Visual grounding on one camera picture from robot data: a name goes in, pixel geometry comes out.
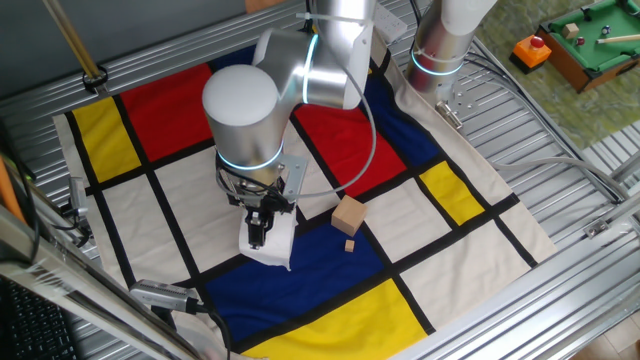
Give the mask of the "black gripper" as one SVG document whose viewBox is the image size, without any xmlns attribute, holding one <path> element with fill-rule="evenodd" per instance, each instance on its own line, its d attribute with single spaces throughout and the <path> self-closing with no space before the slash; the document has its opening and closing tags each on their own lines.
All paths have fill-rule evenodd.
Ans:
<svg viewBox="0 0 640 360">
<path fill-rule="evenodd" d="M 292 202 L 274 188 L 259 191 L 238 189 L 236 195 L 228 196 L 228 201 L 234 206 L 265 210 L 250 210 L 245 217 L 248 227 L 248 244 L 251 249 L 259 249 L 265 245 L 266 233 L 273 227 L 272 212 L 291 213 L 295 208 Z"/>
</svg>

